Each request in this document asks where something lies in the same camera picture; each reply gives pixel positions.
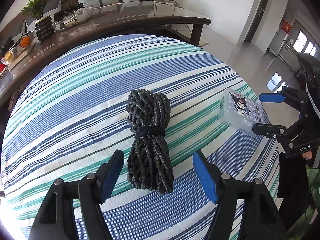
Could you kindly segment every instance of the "plastic box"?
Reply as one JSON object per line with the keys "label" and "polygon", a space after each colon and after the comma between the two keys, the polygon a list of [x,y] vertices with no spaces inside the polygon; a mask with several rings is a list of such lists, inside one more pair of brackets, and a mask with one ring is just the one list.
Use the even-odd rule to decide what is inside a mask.
{"label": "plastic box", "polygon": [[232,125],[252,137],[256,136],[252,132],[252,126],[255,123],[265,123],[262,106],[231,88],[226,88],[223,93],[218,116],[223,124]]}

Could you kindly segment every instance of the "glossy floor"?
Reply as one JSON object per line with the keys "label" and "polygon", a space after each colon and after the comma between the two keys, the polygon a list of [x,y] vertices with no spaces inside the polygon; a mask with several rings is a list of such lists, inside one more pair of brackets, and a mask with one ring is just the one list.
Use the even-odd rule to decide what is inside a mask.
{"label": "glossy floor", "polygon": [[[253,44],[245,42],[236,46],[206,26],[202,32],[202,39],[209,43],[204,50],[229,65],[257,95],[271,93],[267,84],[275,73],[282,78],[279,84],[286,82],[289,87],[299,88],[297,79],[279,58],[274,59],[270,54],[264,54]],[[299,112],[286,103],[263,103],[263,106],[272,124],[289,127],[299,117]]]}

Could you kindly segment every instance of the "braided rope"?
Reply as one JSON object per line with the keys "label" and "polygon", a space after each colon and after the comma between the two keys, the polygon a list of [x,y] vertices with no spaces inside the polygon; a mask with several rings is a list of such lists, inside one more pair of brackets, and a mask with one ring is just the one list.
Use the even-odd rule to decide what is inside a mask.
{"label": "braided rope", "polygon": [[[133,90],[126,108],[130,131],[145,126],[166,129],[170,120],[170,101],[162,93]],[[143,135],[134,140],[128,157],[128,180],[141,189],[160,194],[173,191],[173,173],[167,142],[162,135]]]}

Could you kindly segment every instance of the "screw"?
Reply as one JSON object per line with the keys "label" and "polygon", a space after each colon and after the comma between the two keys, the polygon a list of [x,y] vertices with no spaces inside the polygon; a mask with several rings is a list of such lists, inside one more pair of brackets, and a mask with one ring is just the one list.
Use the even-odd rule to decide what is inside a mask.
{"label": "screw", "polygon": [[222,173],[221,178],[223,179],[230,179],[230,175],[228,173]]}
{"label": "screw", "polygon": [[94,174],[93,172],[87,175],[87,179],[94,179],[95,177],[96,177],[96,174]]}
{"label": "screw", "polygon": [[258,184],[258,185],[261,185],[261,184],[263,183],[262,179],[260,179],[260,178],[255,178],[255,179],[254,179],[254,182],[255,182],[256,184]]}
{"label": "screw", "polygon": [[62,179],[56,179],[55,181],[54,181],[54,184],[55,185],[60,185],[62,183]]}

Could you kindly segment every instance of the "potted plant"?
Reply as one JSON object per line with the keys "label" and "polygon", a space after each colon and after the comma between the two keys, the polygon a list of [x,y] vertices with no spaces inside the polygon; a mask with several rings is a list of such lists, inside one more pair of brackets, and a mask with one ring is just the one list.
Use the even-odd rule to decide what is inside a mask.
{"label": "potted plant", "polygon": [[47,0],[34,0],[26,4],[27,6],[22,8],[23,15],[30,15],[33,18],[38,19],[35,23],[36,34],[39,41],[44,41],[54,33],[52,27],[51,16],[43,17],[43,10],[47,5]]}

